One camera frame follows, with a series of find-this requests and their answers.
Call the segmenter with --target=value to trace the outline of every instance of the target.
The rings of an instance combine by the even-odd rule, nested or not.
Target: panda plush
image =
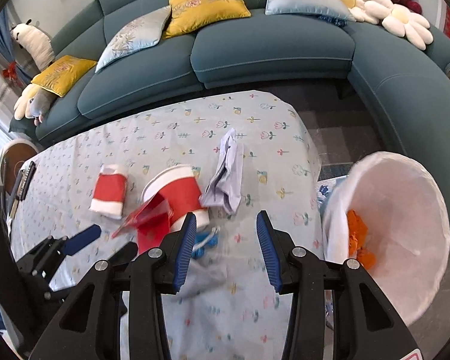
[[[10,32],[20,47],[31,55],[37,68],[44,71],[53,63],[55,55],[50,38],[38,28],[30,25],[31,22],[30,19],[26,23],[18,24]]]

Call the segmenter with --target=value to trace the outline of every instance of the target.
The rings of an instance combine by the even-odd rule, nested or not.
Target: sofa armrest
[[[450,80],[419,49],[378,26],[351,23],[345,31],[355,41],[348,80],[387,149],[431,173],[450,220]]]
[[[8,132],[21,132],[22,134],[27,135],[32,142],[38,142],[37,135],[35,134],[36,128],[37,127],[35,126],[33,119],[27,119],[24,117],[21,120],[17,120],[12,117]]]
[[[427,46],[425,54],[435,62],[444,73],[450,70],[450,39],[437,27],[431,26],[433,42]]]

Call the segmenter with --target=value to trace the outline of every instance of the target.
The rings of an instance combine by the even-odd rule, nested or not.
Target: floral bedsheet
[[[203,191],[230,127],[244,145],[242,201],[236,215],[210,209],[211,224],[221,227],[218,246],[192,260],[177,295],[163,296],[169,347],[176,360],[280,359],[291,296],[279,297],[269,284],[256,216],[267,210],[275,228],[323,258],[315,192],[320,160],[297,112],[270,93],[229,93],[157,108],[41,152],[12,227],[15,258],[48,235],[71,237],[96,223],[101,237],[67,257],[51,286],[57,290],[77,283],[95,261],[134,239],[133,234],[111,239],[120,221],[88,210],[101,165],[118,163],[130,172],[126,216],[138,207],[147,182],[176,164],[191,164]],[[122,359],[128,359],[128,315],[121,325]]]

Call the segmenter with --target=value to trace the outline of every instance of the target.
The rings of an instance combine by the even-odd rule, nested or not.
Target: teal sofa
[[[218,22],[85,74],[33,130],[56,143],[138,107],[204,88],[252,81],[348,79],[388,150],[421,162],[450,216],[450,40],[432,27],[422,52],[366,23],[335,27],[313,17],[265,16],[266,0],[244,0],[251,17]],[[98,60],[118,30],[168,0],[94,0],[52,40],[58,57]]]

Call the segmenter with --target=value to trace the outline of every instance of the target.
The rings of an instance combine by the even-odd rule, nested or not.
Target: paper cup
[[[190,165],[173,166],[157,174],[143,190],[142,201],[148,202],[157,193],[168,200],[172,210],[171,231],[182,228],[188,212],[193,212],[197,218],[197,231],[209,225],[208,209],[199,202],[202,192]]]

